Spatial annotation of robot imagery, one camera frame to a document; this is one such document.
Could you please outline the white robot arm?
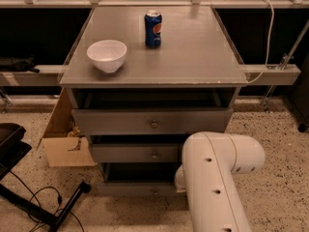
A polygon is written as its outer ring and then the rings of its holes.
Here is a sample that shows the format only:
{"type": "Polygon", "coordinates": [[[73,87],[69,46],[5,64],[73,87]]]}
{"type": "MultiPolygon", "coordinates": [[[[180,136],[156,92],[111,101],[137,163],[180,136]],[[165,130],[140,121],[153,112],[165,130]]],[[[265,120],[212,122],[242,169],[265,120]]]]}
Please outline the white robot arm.
{"type": "Polygon", "coordinates": [[[265,158],[246,135],[203,131],[185,140],[175,186],[186,194],[193,232],[252,232],[233,175],[260,170],[265,158]]]}

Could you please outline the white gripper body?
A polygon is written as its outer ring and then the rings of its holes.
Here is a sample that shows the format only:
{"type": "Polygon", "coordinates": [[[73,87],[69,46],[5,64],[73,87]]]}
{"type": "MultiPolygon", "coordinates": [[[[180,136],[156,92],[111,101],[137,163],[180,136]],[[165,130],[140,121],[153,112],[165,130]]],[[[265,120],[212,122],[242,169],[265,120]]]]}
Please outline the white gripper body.
{"type": "Polygon", "coordinates": [[[176,191],[178,193],[186,192],[184,174],[183,174],[183,167],[182,166],[180,166],[175,173],[174,184],[175,184],[175,187],[176,187],[176,191]]]}

